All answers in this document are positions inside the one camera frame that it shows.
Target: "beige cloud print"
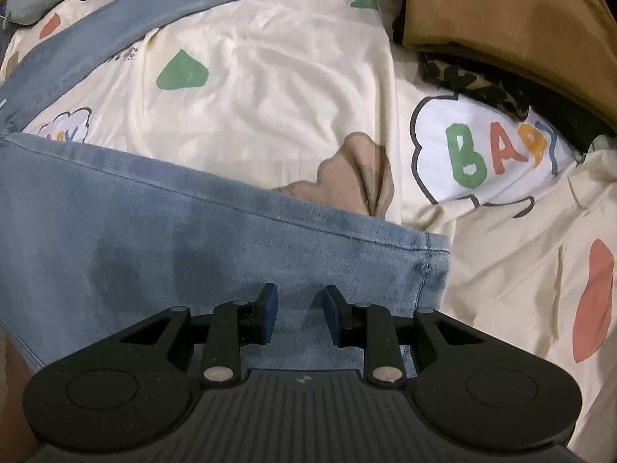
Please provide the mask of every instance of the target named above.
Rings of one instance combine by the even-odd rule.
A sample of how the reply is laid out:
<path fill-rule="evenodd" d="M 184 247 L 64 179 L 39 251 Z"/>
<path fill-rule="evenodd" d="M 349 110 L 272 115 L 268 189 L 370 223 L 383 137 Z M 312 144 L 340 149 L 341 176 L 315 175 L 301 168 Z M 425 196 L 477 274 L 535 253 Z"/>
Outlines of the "beige cloud print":
<path fill-rule="evenodd" d="M 349 134 L 317 170 L 317 182 L 296 181 L 277 191 L 300 200 L 357 214 L 385 217 L 394 197 L 386 148 L 364 132 Z"/>

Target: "orange letter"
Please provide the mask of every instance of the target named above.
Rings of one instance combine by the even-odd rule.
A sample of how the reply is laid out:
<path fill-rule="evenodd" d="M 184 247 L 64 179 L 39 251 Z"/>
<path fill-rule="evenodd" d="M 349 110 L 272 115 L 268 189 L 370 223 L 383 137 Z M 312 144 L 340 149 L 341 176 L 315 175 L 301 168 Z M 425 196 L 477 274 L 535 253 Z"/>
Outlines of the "orange letter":
<path fill-rule="evenodd" d="M 504 142 L 504 148 L 500 148 L 501 141 Z M 514 149 L 512 141 L 504 128 L 497 122 L 491 123 L 491 155 L 493 157 L 493 168 L 495 173 L 503 174 L 505 172 L 504 160 L 515 159 L 519 162 L 528 162 L 529 159 L 521 155 Z"/>
<path fill-rule="evenodd" d="M 544 150 L 548 146 L 547 140 L 538 129 L 528 123 L 523 123 L 518 128 L 518 137 L 521 138 L 523 144 L 536 159 L 534 164 L 534 168 L 536 168 L 542 162 Z"/>

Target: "blue denim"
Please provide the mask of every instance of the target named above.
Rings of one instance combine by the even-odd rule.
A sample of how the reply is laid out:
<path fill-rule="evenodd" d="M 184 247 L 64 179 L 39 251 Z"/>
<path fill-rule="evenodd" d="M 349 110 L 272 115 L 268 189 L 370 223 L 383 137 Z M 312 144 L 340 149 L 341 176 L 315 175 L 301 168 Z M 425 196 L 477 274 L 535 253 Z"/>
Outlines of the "blue denim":
<path fill-rule="evenodd" d="M 448 261 L 443 236 L 88 144 L 0 138 L 0 323 L 33 370 L 266 282 L 278 319 L 245 367 L 362 368 L 362 351 L 332 345 L 323 287 L 409 316 L 439 308 Z"/>
<path fill-rule="evenodd" d="M 0 134 L 21 132 L 97 66 L 146 33 L 233 0 L 115 0 L 30 51 L 0 87 Z"/>

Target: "green letter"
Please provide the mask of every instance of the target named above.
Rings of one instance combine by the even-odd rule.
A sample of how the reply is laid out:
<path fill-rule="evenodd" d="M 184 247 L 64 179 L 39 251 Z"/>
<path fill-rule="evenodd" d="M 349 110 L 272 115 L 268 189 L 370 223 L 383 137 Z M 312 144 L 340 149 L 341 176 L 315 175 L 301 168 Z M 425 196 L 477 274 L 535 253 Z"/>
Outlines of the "green letter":
<path fill-rule="evenodd" d="M 445 130 L 445 137 L 448 140 L 452 176 L 456 182 L 465 188 L 473 189 L 480 186 L 488 172 L 482 155 L 473 150 L 473 137 L 469 127 L 464 123 L 453 123 Z M 460 147 L 459 137 L 463 141 Z M 470 165 L 475 166 L 472 174 L 466 172 L 469 171 L 466 167 Z"/>

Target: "stitched seam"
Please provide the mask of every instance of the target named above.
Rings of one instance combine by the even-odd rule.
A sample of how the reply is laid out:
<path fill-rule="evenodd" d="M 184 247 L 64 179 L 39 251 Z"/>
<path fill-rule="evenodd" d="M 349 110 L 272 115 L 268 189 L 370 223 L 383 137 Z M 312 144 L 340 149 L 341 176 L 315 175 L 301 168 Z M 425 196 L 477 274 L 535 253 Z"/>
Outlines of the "stitched seam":
<path fill-rule="evenodd" d="M 33 152 L 33 153 L 38 154 L 38 155 L 43 155 L 45 157 L 54 158 L 54 159 L 59 160 L 61 162 L 66 162 L 67 164 L 73 164 L 73 165 L 78 165 L 79 167 L 89 168 L 90 170 L 93 170 L 93 171 L 96 171 L 96 172 L 101 172 L 101 173 L 108 174 L 108 175 L 114 176 L 114 177 L 120 177 L 121 179 L 125 179 L 125 180 L 132 181 L 132 182 L 138 182 L 140 184 L 143 184 L 145 186 L 150 186 L 152 188 L 161 189 L 161 190 L 164 190 L 164 191 L 166 191 L 168 193 L 175 193 L 177 195 L 184 196 L 184 197 L 187 197 L 187 198 L 192 198 L 192 199 L 200 200 L 202 202 L 208 202 L 210 204 L 220 205 L 221 207 L 226 207 L 226 208 L 230 208 L 230 209 L 233 209 L 233 210 L 238 210 L 238 211 L 241 211 L 241 212 L 246 212 L 246 213 L 249 213 L 249 214 L 252 214 L 252 215 L 264 218 L 264 219 L 270 219 L 272 221 L 278 221 L 280 223 L 284 223 L 284 224 L 288 224 L 288 225 L 299 226 L 301 228 L 305 228 L 307 230 L 312 230 L 314 232 L 327 233 L 329 235 L 335 235 L 335 236 L 339 236 L 339 237 L 343 237 L 343 238 L 348 238 L 348 239 L 352 239 L 352 240 L 358 240 L 358 241 L 366 242 L 368 244 L 375 244 L 375 245 L 381 245 L 381 246 L 384 246 L 384 247 L 397 248 L 397 249 L 400 249 L 400 250 L 406 250 L 408 252 L 422 252 L 422 251 L 425 251 L 425 250 L 430 248 L 430 243 L 428 241 L 427 241 L 427 247 L 405 247 L 403 245 L 395 245 L 395 244 L 392 244 L 390 242 L 377 241 L 377 240 L 374 240 L 374 239 L 366 239 L 366 238 L 362 238 L 360 236 L 348 235 L 346 233 L 341 233 L 341 232 L 337 232 L 337 231 L 328 231 L 328 230 L 325 230 L 325 229 L 321 229 L 321 228 L 317 228 L 315 226 L 310 226 L 310 225 L 302 224 L 302 223 L 299 223 L 299 222 L 283 220 L 283 219 L 280 219 L 280 218 L 268 216 L 268 215 L 263 214 L 263 213 L 258 213 L 258 212 L 255 212 L 255 211 L 243 209 L 241 207 L 235 207 L 233 205 L 225 204 L 223 202 L 214 201 L 212 199 L 206 199 L 206 198 L 194 196 L 194 195 L 191 195 L 191 194 L 188 194 L 188 193 L 183 193 L 183 192 L 180 192 L 180 191 L 177 191 L 177 190 L 168 189 L 168 188 L 165 188 L 165 187 L 163 187 L 161 185 L 153 184 L 151 182 L 141 181 L 140 179 L 134 179 L 133 177 L 127 177 L 127 176 L 122 176 L 120 174 L 115 174 L 115 173 L 112 173 L 112 172 L 107 171 L 107 170 L 103 170 L 103 169 L 98 169 L 96 167 L 92 167 L 92 166 L 84 164 L 82 162 L 74 162 L 74 161 L 71 161 L 71 160 L 67 160 L 67 159 L 64 159 L 64 158 L 62 158 L 62 157 L 60 157 L 58 155 L 49 155 L 49 154 L 41 152 L 41 151 L 37 151 L 37 150 L 30 149 L 30 148 L 26 148 L 26 147 L 22 146 L 19 143 L 16 143 L 16 142 L 11 141 L 11 140 L 6 140 L 4 137 L 2 139 L 4 139 L 6 142 L 8 142 L 10 144 L 16 145 L 17 147 L 23 149 L 24 151 L 30 151 L 30 152 Z M 440 249 L 436 249 L 436 252 L 449 252 L 449 251 L 447 249 L 445 249 L 445 248 L 440 248 Z"/>
<path fill-rule="evenodd" d="M 418 288 L 418 294 L 416 296 L 416 307 L 414 308 L 414 311 L 416 308 L 418 308 L 418 304 L 420 302 L 420 294 L 422 294 L 422 289 L 424 288 L 424 284 L 427 281 L 429 268 L 431 267 L 431 257 L 433 255 L 433 253 L 431 252 L 431 238 L 428 233 L 425 233 L 425 235 L 427 237 L 427 263 L 425 264 L 425 272 L 424 276 L 422 277 L 422 282 L 420 282 L 420 287 Z"/>
<path fill-rule="evenodd" d="M 113 1 L 111 1 L 110 3 L 115 3 L 115 2 L 118 2 L 118 1 L 119 1 L 119 0 L 113 0 Z M 220 5 L 224 5 L 224 4 L 226 4 L 226 3 L 231 3 L 231 2 L 235 2 L 235 1 L 238 1 L 238 0 L 214 0 L 214 1 L 212 2 L 212 4 L 211 4 L 209 7 L 207 7 L 206 9 L 203 9 L 203 10 L 199 10 L 199 11 L 195 11 L 195 10 L 193 10 L 193 7 L 194 7 L 194 6 L 195 6 L 198 2 L 189 3 L 189 4 L 185 5 L 184 7 L 182 7 L 181 12 L 185 12 L 185 13 L 184 13 L 184 15 L 182 15 L 182 16 L 180 16 L 180 17 L 178 17 L 177 19 L 174 19 L 172 22 L 178 21 L 178 20 L 180 20 L 180 19 L 182 19 L 182 18 L 186 17 L 187 15 L 190 15 L 190 14 L 193 14 L 193 13 L 196 13 L 196 12 L 203 12 L 204 10 L 210 10 L 211 8 L 214 8 L 214 7 L 219 7 Z M 102 8 L 103 8 L 103 7 L 101 7 L 101 8 L 99 8 L 99 9 L 95 10 L 95 11 L 94 11 L 94 12 L 92 12 L 91 14 L 86 15 L 86 16 L 84 16 L 84 17 L 89 17 L 89 16 L 97 15 L 98 13 L 100 13 L 100 11 L 101 11 L 101 9 L 102 9 Z M 160 23 L 158 24 L 158 27 L 163 27 L 163 26 L 167 26 L 167 24 L 160 24 Z M 145 36 L 145 34 L 144 34 L 143 36 L 141 36 L 141 37 L 136 38 L 135 40 L 132 40 L 130 43 L 128 43 L 127 45 L 125 45 L 124 47 L 122 47 L 122 48 L 120 49 L 120 51 L 124 50 L 127 46 L 130 46 L 132 43 L 135 43 L 136 41 L 141 40 L 144 36 Z M 93 68 L 89 71 L 89 73 L 88 73 L 88 74 L 90 74 L 91 72 L 93 72 L 93 71 L 94 71 L 94 70 L 95 70 L 98 66 L 100 66 L 101 64 L 98 64 L 97 66 L 94 66 L 94 67 L 93 67 Z M 43 108 L 39 108 L 39 106 L 40 106 L 42 103 L 44 103 L 44 101 L 42 101 L 42 100 L 40 100 L 40 99 L 39 99 L 39 93 L 41 93 L 41 92 L 45 92 L 45 91 L 48 91 L 48 90 L 50 90 L 50 89 L 54 89 L 55 91 L 62 90 L 61 85 L 64 85 L 64 83 L 66 82 L 66 80 L 70 80 L 70 79 L 72 78 L 72 76 L 74 75 L 74 73 L 75 73 L 75 72 L 78 72 L 78 71 L 81 69 L 81 67 L 82 67 L 82 66 L 83 66 L 83 64 L 82 64 L 82 63 L 78 63 L 78 64 L 76 64 L 75 66 L 73 66 L 72 68 L 70 68 L 68 71 L 66 71 L 66 72 L 65 72 L 65 74 L 63 74 L 63 76 L 61 76 L 59 79 L 56 79 L 56 81 L 55 81 L 55 82 L 53 82 L 51 85 L 47 85 L 47 86 L 45 86 L 44 88 L 38 89 L 38 90 L 36 90 L 35 92 L 31 92 L 31 93 L 30 93 L 30 97 L 31 97 L 31 98 L 32 98 L 32 97 L 34 97 L 34 98 L 37 98 L 37 99 L 38 99 L 38 100 L 36 101 L 36 103 L 34 104 L 34 106 L 36 107 L 36 112 L 37 112 L 37 113 L 40 113 L 40 112 L 42 112 L 44 109 L 46 109 L 47 107 L 51 106 L 51 104 L 53 104 L 55 101 L 57 101 L 58 99 L 60 99 L 60 97 L 62 97 L 62 95 L 64 95 L 64 94 L 66 94 L 67 92 L 69 92 L 69 91 L 70 91 L 70 89 L 72 89 L 75 85 L 77 85 L 77 84 L 78 84 L 81 80 L 83 80 L 85 77 L 81 78 L 81 80 L 79 80 L 79 81 L 77 81 L 75 84 L 73 84 L 73 86 L 72 86 L 71 88 L 67 89 L 67 90 L 64 92 L 64 94 L 61 94 L 58 98 L 56 98 L 56 100 L 55 100 L 55 101 L 52 101 L 50 104 L 48 104 L 47 106 L 44 106 Z M 12 122 L 12 120 L 14 120 L 16 117 L 18 117 L 18 116 L 22 115 L 24 112 L 25 112 L 26 114 L 27 114 L 27 113 L 30 113 L 30 112 L 32 111 L 32 109 L 33 109 L 32 105 L 29 105 L 29 106 L 23 106 L 21 109 L 18 109 L 15 113 L 13 113 L 12 115 L 10 115 L 10 116 L 9 116 L 9 118 L 7 119 L 7 123 L 8 123 L 9 125 L 12 125 L 12 126 L 14 127 L 14 126 L 15 126 L 15 124 Z"/>

